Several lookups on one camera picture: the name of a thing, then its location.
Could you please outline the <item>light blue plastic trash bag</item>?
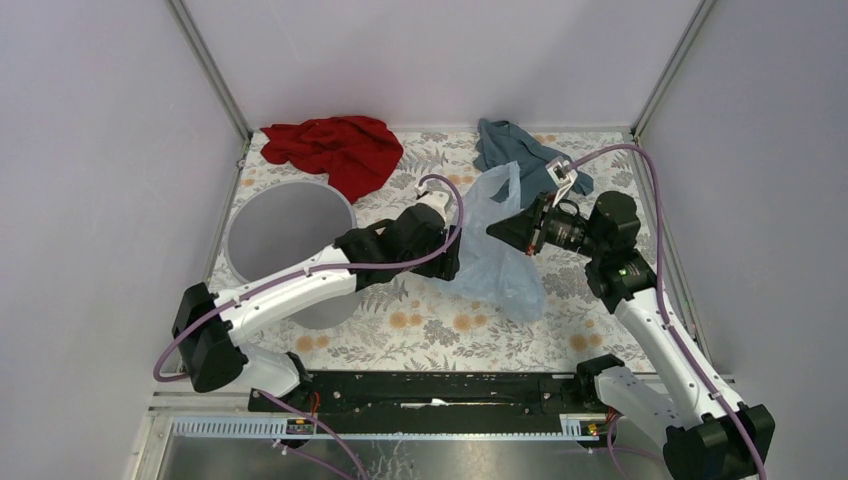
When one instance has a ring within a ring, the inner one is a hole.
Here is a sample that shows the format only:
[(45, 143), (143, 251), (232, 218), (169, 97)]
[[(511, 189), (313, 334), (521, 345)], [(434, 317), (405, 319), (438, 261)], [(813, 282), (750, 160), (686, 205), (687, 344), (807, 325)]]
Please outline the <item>light blue plastic trash bag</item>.
[(519, 166), (515, 162), (483, 172), (463, 196), (459, 270), (451, 281), (431, 283), (440, 292), (499, 306), (514, 322), (544, 316), (546, 291), (534, 261), (488, 235), (486, 229), (521, 210)]

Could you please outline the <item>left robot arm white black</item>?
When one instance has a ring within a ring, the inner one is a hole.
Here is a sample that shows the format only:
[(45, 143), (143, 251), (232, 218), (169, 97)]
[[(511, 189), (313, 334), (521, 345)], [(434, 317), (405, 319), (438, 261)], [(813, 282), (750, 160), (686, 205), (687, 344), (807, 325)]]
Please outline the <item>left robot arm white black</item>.
[(459, 269), (461, 229), (451, 224), (451, 199), (425, 193), (394, 220), (352, 229), (308, 259), (263, 279), (213, 293), (205, 283), (187, 288), (172, 326), (172, 343), (197, 393), (231, 384), (262, 390), (288, 411), (309, 401), (308, 373), (292, 353), (251, 343), (270, 322), (336, 297), (387, 284), (397, 275), (452, 280)]

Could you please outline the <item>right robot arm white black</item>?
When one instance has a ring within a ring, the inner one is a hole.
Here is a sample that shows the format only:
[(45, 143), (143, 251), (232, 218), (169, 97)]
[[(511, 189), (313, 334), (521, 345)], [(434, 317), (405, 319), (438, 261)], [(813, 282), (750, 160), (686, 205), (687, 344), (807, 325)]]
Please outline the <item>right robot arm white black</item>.
[(578, 365), (579, 407), (607, 406), (629, 419), (661, 449), (675, 479), (763, 479), (774, 418), (764, 405), (746, 404), (666, 307), (660, 279), (636, 247), (640, 227), (634, 199), (610, 191), (588, 217), (540, 195), (486, 232), (527, 255), (552, 245), (587, 257), (593, 295), (640, 344), (667, 390), (657, 393), (605, 355)]

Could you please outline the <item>grey plastic trash bin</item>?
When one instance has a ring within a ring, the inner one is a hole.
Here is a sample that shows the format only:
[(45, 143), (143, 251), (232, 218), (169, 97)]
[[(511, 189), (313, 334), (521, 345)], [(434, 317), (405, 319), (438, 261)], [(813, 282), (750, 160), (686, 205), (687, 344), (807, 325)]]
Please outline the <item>grey plastic trash bin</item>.
[(317, 181), (284, 181), (246, 201), (225, 235), (224, 255), (242, 284), (302, 262), (357, 226), (352, 205)]

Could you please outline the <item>floral patterned table mat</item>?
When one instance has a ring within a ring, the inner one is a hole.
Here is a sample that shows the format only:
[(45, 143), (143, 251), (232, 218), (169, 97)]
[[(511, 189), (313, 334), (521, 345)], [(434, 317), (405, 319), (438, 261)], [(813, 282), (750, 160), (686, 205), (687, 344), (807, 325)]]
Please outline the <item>floral patterned table mat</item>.
[[(358, 224), (394, 217), (411, 203), (414, 186), (424, 174), (446, 176), (465, 194), (479, 173), (476, 131), (397, 132), (404, 155), (381, 190), (354, 205)], [(605, 146), (632, 143), (622, 132), (539, 132), (545, 146), (577, 159)], [(272, 165), (261, 155), (268, 138), (255, 132), (229, 213), (268, 187), (287, 180), (326, 183), (289, 164)], [(653, 206), (643, 207), (644, 182), (637, 180), (642, 162), (618, 150), (581, 168), (593, 177), (595, 193), (618, 190), (639, 202), (642, 222), (639, 250), (655, 266)], [(647, 355), (615, 317), (591, 294), (584, 262), (576, 254), (547, 246), (532, 257), (545, 297), (541, 320), (515, 323), (496, 304), (449, 296), (430, 279), (404, 274), (391, 283), (370, 287), (352, 317), (325, 330), (310, 330), (293, 320), (274, 322), (253, 337), (264, 348), (296, 352), (307, 368), (355, 370), (550, 371), (567, 372), (582, 361), (614, 354), (637, 373), (654, 373)]]

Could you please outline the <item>blue-grey crumpled cloth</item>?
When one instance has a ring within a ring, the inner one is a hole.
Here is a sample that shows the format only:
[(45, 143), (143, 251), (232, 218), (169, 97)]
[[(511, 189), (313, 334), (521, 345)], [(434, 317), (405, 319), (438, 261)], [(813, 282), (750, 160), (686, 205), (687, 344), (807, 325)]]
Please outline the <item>blue-grey crumpled cloth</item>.
[(479, 139), (475, 145), (478, 156), (474, 167), (481, 172), (516, 162), (519, 167), (521, 207), (528, 207), (540, 193), (556, 190), (547, 173), (547, 164), (561, 157), (571, 162), (565, 153), (543, 146), (532, 135), (506, 120), (478, 121)]

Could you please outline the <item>red crumpled cloth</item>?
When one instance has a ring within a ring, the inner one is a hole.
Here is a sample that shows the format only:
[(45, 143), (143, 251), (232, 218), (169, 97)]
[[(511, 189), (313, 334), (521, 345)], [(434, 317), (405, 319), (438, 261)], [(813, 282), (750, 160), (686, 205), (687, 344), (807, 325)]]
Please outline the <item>red crumpled cloth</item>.
[(290, 163), (312, 175), (326, 174), (329, 185), (350, 203), (381, 189), (404, 153), (387, 124), (367, 116), (274, 124), (261, 132), (268, 138), (261, 149), (267, 162)]

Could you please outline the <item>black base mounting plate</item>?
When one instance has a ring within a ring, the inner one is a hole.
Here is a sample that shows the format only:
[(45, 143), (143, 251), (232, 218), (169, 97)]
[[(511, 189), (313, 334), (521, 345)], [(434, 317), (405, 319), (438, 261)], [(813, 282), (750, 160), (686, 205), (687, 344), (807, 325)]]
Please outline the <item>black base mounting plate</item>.
[(563, 436), (595, 441), (612, 410), (571, 374), (318, 371), (278, 406), (257, 391), (251, 413), (311, 414), (338, 434)]

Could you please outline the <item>aluminium frame post right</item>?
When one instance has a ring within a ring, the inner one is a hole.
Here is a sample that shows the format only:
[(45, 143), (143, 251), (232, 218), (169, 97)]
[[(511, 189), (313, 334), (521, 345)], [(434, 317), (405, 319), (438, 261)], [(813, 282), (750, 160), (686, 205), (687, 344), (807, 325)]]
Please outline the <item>aluminium frame post right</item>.
[(663, 98), (671, 87), (675, 76), (682, 67), (689, 51), (698, 39), (701, 30), (707, 23), (715, 5), (716, 0), (701, 0), (688, 21), (683, 34), (678, 40), (672, 54), (667, 61), (662, 73), (653, 87), (645, 105), (640, 111), (635, 122), (631, 125), (630, 134), (635, 143), (640, 144), (653, 116), (663, 101)]

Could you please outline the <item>aluminium frame post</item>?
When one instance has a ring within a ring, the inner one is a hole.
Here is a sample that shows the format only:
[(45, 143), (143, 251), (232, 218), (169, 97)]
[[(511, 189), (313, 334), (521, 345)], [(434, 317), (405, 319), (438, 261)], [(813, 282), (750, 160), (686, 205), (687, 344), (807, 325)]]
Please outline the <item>aluminium frame post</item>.
[(182, 33), (232, 127), (243, 142), (249, 143), (252, 138), (252, 129), (237, 105), (187, 3), (184, 0), (165, 0), (165, 5), (170, 10), (177, 28)]
[(640, 144), (653, 116), (663, 101), (663, 98), (671, 87), (675, 76), (682, 67), (689, 51), (698, 39), (701, 30), (707, 23), (715, 5), (716, 0), (701, 0), (688, 21), (683, 34), (678, 40), (672, 54), (667, 61), (662, 73), (653, 87), (645, 105), (640, 111), (635, 122), (631, 125), (630, 134), (635, 143)]

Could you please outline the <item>aluminium frame post left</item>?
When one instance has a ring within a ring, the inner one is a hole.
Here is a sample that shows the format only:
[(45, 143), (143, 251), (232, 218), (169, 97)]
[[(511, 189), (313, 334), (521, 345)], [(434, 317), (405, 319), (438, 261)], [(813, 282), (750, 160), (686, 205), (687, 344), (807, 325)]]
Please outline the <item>aluminium frame post left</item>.
[(237, 105), (187, 3), (184, 0), (165, 0), (165, 5), (170, 10), (177, 28), (182, 33), (232, 127), (243, 142), (249, 143), (252, 138), (252, 129)]

